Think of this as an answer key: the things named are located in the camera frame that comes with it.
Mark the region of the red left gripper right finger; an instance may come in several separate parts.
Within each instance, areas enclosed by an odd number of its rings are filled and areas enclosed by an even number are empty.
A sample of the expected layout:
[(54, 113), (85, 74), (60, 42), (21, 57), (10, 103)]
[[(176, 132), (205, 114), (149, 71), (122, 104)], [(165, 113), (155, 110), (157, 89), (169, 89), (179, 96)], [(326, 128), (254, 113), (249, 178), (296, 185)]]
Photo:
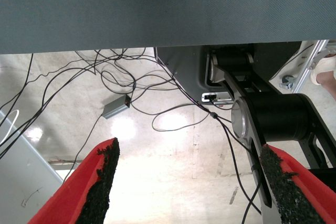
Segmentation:
[(335, 223), (335, 192), (316, 175), (268, 144), (259, 160), (282, 223)]

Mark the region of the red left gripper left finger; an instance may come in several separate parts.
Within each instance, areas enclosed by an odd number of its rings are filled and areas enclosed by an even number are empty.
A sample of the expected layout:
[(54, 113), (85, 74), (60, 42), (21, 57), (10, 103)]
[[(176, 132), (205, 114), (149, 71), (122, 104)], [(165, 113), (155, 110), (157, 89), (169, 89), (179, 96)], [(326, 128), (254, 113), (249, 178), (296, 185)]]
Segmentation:
[(119, 155), (117, 138), (95, 146), (29, 223), (104, 223)]

